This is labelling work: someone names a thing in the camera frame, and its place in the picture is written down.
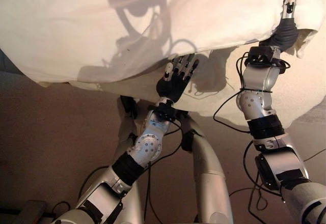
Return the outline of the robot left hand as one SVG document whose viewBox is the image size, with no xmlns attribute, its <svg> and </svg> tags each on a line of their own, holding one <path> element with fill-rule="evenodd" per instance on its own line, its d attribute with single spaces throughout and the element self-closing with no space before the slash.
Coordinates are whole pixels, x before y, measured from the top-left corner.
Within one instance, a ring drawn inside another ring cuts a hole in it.
<svg viewBox="0 0 326 224">
<path fill-rule="evenodd" d="M 158 95 L 176 103 L 187 87 L 198 64 L 199 60 L 195 58 L 194 53 L 169 60 L 162 78 L 156 85 Z"/>
</svg>

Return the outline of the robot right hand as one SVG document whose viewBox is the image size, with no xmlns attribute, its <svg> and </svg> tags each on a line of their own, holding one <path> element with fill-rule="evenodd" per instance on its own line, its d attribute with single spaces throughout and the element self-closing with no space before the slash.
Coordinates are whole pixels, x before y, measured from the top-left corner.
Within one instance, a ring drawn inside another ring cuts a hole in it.
<svg viewBox="0 0 326 224">
<path fill-rule="evenodd" d="M 280 23 L 270 37 L 270 46 L 277 47 L 281 52 L 286 51 L 296 42 L 298 30 L 294 21 L 296 0 L 283 0 L 283 11 Z"/>
</svg>

